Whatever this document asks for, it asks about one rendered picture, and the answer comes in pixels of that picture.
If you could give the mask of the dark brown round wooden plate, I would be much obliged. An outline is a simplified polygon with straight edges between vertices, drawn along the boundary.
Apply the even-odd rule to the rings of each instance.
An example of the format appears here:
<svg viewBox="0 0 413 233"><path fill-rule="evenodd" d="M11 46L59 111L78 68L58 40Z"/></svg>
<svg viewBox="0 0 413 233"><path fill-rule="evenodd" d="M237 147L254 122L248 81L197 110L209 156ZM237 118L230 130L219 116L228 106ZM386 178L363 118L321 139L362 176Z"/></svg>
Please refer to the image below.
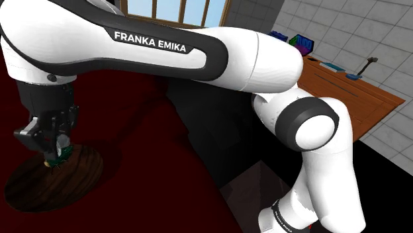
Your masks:
<svg viewBox="0 0 413 233"><path fill-rule="evenodd" d="M92 190L102 171L101 155L89 146L75 145L68 160L54 168L36 154L12 172L5 184L5 200L21 212L61 209Z"/></svg>

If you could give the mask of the wooden framed window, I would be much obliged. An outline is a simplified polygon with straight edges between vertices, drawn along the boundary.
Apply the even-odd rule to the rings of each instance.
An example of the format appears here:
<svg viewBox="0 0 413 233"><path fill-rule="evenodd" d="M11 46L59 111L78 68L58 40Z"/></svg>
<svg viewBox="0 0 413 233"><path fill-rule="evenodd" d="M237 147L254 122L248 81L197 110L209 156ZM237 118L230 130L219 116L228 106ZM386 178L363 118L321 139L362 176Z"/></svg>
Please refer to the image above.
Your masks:
<svg viewBox="0 0 413 233"><path fill-rule="evenodd" d="M115 0L128 17L179 28L223 26L232 0Z"/></svg>

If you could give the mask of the dark red bed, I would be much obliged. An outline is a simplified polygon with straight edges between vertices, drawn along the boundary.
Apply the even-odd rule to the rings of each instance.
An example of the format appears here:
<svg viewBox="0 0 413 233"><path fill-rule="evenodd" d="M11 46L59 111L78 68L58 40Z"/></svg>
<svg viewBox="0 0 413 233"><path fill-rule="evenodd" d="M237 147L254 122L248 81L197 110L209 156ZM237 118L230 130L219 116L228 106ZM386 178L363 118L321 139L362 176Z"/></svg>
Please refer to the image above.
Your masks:
<svg viewBox="0 0 413 233"><path fill-rule="evenodd" d="M74 204L27 214L9 207L3 185L31 157L14 136L28 111L0 58L0 233L242 233L188 140L161 78L125 71L81 74L72 141L104 164L94 189Z"/></svg>

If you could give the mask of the dark brown robot stand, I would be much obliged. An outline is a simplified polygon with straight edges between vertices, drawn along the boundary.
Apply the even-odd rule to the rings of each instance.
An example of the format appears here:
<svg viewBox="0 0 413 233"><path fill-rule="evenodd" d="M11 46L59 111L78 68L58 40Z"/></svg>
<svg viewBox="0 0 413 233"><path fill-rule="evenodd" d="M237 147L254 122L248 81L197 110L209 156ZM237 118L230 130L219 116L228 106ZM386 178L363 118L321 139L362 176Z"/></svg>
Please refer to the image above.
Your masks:
<svg viewBox="0 0 413 233"><path fill-rule="evenodd" d="M260 233L259 212L288 193L290 187L259 161L220 189L243 233Z"/></svg>

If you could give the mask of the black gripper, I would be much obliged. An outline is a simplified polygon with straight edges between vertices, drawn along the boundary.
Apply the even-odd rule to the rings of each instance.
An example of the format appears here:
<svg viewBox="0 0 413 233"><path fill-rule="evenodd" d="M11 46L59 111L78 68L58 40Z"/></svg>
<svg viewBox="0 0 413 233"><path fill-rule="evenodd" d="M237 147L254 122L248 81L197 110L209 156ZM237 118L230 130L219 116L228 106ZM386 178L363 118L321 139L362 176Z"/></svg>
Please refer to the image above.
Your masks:
<svg viewBox="0 0 413 233"><path fill-rule="evenodd" d="M21 103L30 113L30 122L16 129L13 136L29 150L45 152L46 144L42 131L57 136L50 141L50 149L44 153L46 160L56 160L62 156L62 150L70 146L73 121L76 114L70 113L74 106L72 83L62 85L35 85L17 81Z"/></svg>

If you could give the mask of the green object with yellow tip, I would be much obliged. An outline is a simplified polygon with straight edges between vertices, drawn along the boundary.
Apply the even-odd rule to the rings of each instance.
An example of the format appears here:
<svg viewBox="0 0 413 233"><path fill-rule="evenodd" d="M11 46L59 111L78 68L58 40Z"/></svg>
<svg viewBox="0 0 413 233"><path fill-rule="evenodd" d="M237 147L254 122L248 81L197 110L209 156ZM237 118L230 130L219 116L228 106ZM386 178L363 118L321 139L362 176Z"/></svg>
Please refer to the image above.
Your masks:
<svg viewBox="0 0 413 233"><path fill-rule="evenodd" d="M44 165L46 167L54 168L59 167L60 164L65 163L69 160L73 152L73 145L62 148L60 156L56 160L44 160Z"/></svg>

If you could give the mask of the brown wooden desk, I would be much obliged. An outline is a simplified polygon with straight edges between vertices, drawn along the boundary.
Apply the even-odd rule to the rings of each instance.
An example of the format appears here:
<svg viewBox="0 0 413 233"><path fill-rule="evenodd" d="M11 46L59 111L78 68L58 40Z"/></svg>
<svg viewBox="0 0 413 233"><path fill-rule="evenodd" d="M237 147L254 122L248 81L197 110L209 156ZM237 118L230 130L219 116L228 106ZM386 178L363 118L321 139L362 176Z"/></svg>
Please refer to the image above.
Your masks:
<svg viewBox="0 0 413 233"><path fill-rule="evenodd" d="M269 35L294 46L302 54L304 68L298 81L301 89L316 97L333 97L346 105L355 141L405 102L404 99L363 81L361 76L346 73L334 64L312 57L310 53L314 41L305 36L298 34L288 38L275 31Z"/></svg>

